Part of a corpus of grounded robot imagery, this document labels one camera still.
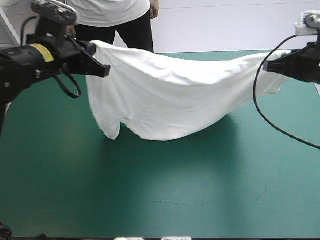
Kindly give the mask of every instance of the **white shirt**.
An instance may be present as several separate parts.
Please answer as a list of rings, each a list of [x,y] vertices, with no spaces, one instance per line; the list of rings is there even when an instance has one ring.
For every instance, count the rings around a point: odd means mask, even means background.
[[[68,0],[79,13],[78,24],[112,27],[142,17],[150,9],[149,0]]]
[[[106,78],[87,76],[98,126],[116,139],[120,123],[142,139],[168,141],[196,133],[253,99],[257,69],[268,53],[230,61],[190,61],[120,48],[102,41],[95,58],[111,65]],[[288,50],[276,51],[277,59]],[[262,71],[256,95],[274,94],[290,78]]]

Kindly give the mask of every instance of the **black pants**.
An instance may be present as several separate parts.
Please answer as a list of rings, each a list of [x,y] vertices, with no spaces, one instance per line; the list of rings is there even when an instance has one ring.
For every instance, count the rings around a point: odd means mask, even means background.
[[[108,44],[114,44],[117,31],[128,48],[154,52],[149,11],[136,20],[117,26],[95,27],[79,24],[75,26],[75,30],[76,39],[80,41],[100,40]]]

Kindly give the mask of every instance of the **black cable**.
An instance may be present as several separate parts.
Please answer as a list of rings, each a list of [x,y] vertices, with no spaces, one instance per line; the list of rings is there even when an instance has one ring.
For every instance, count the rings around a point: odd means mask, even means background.
[[[255,76],[255,79],[254,79],[254,84],[253,84],[253,101],[254,101],[254,105],[257,109],[257,111],[259,112],[259,114],[261,115],[261,117],[268,123],[270,124],[273,128],[275,128],[276,130],[278,130],[279,132],[287,135],[288,137],[294,139],[294,140],[297,140],[303,144],[306,144],[308,146],[311,146],[313,148],[316,148],[316,149],[319,149],[320,150],[320,146],[319,145],[315,145],[313,143],[310,143],[308,141],[305,141],[303,139],[300,139],[284,130],[282,130],[281,128],[279,128],[278,126],[274,125],[260,110],[259,108],[259,105],[258,105],[258,102],[257,102],[257,95],[256,95],[256,91],[257,91],[257,81],[258,81],[258,77],[259,77],[259,73],[261,71],[261,68],[263,67],[263,65],[265,64],[265,62],[267,61],[267,59],[275,52],[277,51],[284,43],[286,43],[287,41],[293,39],[293,38],[296,38],[297,35],[293,35],[293,36],[290,36],[288,37],[286,40],[284,40],[283,42],[281,42],[274,50],[272,50],[266,57],[265,59],[262,61],[261,65],[259,66],[258,68],[258,71],[256,73],[256,76]]]
[[[65,74],[69,79],[70,81],[73,83],[76,91],[77,91],[77,95],[72,93],[65,85],[64,83],[61,81],[61,79],[56,75],[54,74],[52,71],[43,71],[42,73],[44,74],[47,74],[48,76],[54,78],[56,80],[56,82],[59,84],[60,88],[62,89],[62,91],[67,94],[70,98],[72,99],[77,99],[81,96],[82,92],[81,92],[81,88],[80,86],[78,85],[77,81],[74,79],[74,77],[66,70],[66,69],[61,69],[61,72],[63,74]]]
[[[27,19],[23,22],[22,27],[21,27],[21,43],[20,43],[20,44],[21,44],[21,47],[22,47],[23,44],[24,44],[25,27],[26,27],[27,23],[30,22],[30,21],[33,20],[33,19],[36,19],[36,18],[37,18],[36,16],[31,16],[31,17],[27,18]]]
[[[14,4],[12,4],[12,5],[9,5],[9,6],[0,5],[0,7],[2,7],[2,8],[10,8],[10,7],[13,7],[14,5],[17,5],[17,4],[21,3],[22,1],[23,1],[23,0],[20,0],[20,1],[14,3]]]

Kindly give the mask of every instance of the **green table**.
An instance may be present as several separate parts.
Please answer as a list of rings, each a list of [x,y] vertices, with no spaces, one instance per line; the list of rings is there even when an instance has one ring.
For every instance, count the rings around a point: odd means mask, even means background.
[[[230,60],[253,52],[167,54]],[[320,151],[275,131],[253,103],[188,137],[107,139],[83,97],[52,79],[24,91],[0,140],[0,221],[16,237],[320,237]],[[259,98],[281,128],[320,144],[313,84]]]

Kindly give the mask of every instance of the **person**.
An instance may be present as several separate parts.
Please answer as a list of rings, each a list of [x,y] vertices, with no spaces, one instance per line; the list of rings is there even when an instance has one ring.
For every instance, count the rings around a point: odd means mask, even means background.
[[[116,31],[128,48],[154,52],[151,19],[159,14],[159,0],[59,0],[79,13],[78,25],[67,32],[81,41],[114,44]]]

